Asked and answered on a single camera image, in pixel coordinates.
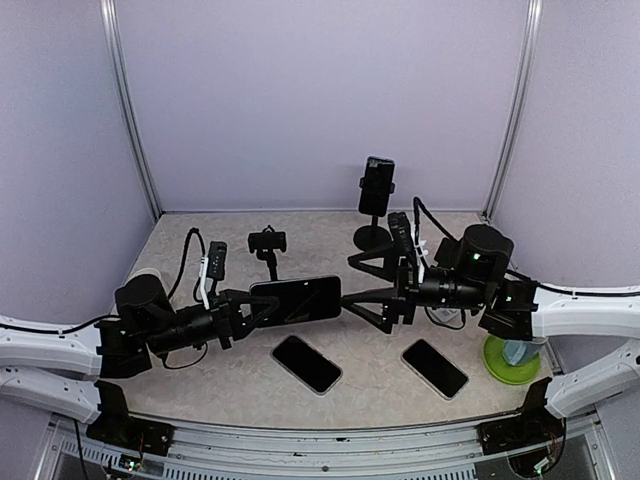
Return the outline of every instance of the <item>green dish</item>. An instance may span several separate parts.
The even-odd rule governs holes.
[[[526,385],[531,383],[540,371],[540,354],[535,355],[524,365],[509,365],[502,356],[504,340],[489,335],[482,347],[482,359],[489,373],[507,385]]]

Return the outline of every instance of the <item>phone in stand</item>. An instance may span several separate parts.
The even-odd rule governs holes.
[[[280,302],[278,309],[258,326],[267,328],[337,317],[342,312],[341,288],[340,277],[328,275],[256,283],[251,285],[249,295],[276,297]],[[264,308],[256,305],[251,311],[258,315]]]
[[[274,348],[271,356],[318,395],[327,393],[342,376],[335,363],[293,335]]]
[[[364,215],[384,217],[387,214],[389,196],[393,193],[393,160],[369,157],[360,182],[362,192],[358,211]]]
[[[422,339],[404,351],[402,361],[445,400],[453,399],[469,381],[464,372]]]

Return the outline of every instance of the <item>lavender backdrop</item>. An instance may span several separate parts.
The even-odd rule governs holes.
[[[99,2],[4,2],[0,312],[105,313],[152,228],[118,109]],[[0,402],[0,476],[28,478],[49,415]]]
[[[392,205],[481,210],[526,0],[137,0],[118,18],[165,210],[355,209],[365,159]]]
[[[640,282],[640,3],[545,0],[527,106],[496,216],[524,273]],[[622,340],[561,337],[569,370]],[[638,478],[640,392],[598,411],[621,479]]]

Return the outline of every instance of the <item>speckled table surface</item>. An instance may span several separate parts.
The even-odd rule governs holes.
[[[438,214],[455,236],[477,223],[469,213]],[[355,271],[347,257],[355,230],[366,217],[355,212],[258,212],[164,215],[155,227],[133,271],[153,267],[172,284],[177,274],[184,237],[198,227],[208,244],[228,244],[226,280],[218,290],[248,290],[269,279],[266,264],[247,248],[250,232],[267,224],[287,233],[288,249],[278,255],[280,278],[335,274],[342,279],[343,294],[389,284]],[[423,221],[422,237],[435,250],[441,234]],[[184,278],[173,304],[192,303],[197,279],[199,247],[192,242]],[[171,371],[157,358],[154,368],[135,378],[120,380],[133,412],[196,422],[271,428],[372,428],[451,422],[497,414],[519,407],[526,386],[499,383],[482,361],[486,332],[471,318],[462,331],[432,325],[418,309],[413,325],[398,325],[385,335],[364,320],[344,311],[340,317],[287,327],[254,331],[233,348],[223,351],[210,342],[206,358],[191,368]],[[324,396],[314,394],[271,358],[284,338],[297,335],[336,363],[342,378]],[[417,339],[424,338],[453,361],[469,382],[446,401],[405,366],[400,356]],[[174,352],[173,365],[200,355],[193,349]],[[546,359],[539,378],[550,374]]]

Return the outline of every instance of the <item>metal frame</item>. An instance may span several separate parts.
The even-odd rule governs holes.
[[[122,44],[120,42],[120,32],[118,30],[118,17],[116,15],[115,0],[100,0],[102,10],[102,21],[104,23],[105,35],[107,37],[107,46],[111,55],[113,72],[116,77],[118,86],[118,97],[120,99],[120,107],[127,126],[131,149],[135,159],[136,170],[142,183],[147,206],[151,212],[151,216],[155,222],[162,215],[162,208],[158,200],[151,171],[147,164],[147,158],[142,148],[142,139],[136,122],[136,116],[133,110],[129,85],[127,83],[127,72],[125,69],[124,55],[122,53]]]
[[[468,480],[475,463],[507,456],[483,456],[476,426],[480,420],[430,427],[369,430],[275,430],[224,427],[184,421],[176,426],[167,457],[145,455],[149,472],[136,478],[188,480],[274,480],[331,478],[359,480]],[[615,480],[610,450],[595,412],[568,422],[568,437],[585,435],[599,480]],[[120,455],[137,452],[83,436],[86,462],[106,467]],[[522,453],[527,449],[509,452]],[[60,454],[78,455],[70,420],[54,417],[35,480],[50,480]]]
[[[502,150],[500,151],[500,159],[496,169],[489,197],[484,208],[483,215],[489,221],[492,220],[500,195],[504,189],[504,183],[511,163],[513,147],[518,135],[520,127],[520,119],[525,106],[525,97],[531,77],[531,67],[535,55],[536,42],[538,40],[538,30],[540,27],[540,18],[542,16],[542,0],[529,0],[529,10],[527,14],[527,23],[525,26],[524,39],[522,42],[522,51],[520,53],[520,65],[518,67],[518,76],[516,79],[516,89],[511,104],[511,112],[509,113],[509,121],[502,142]]]

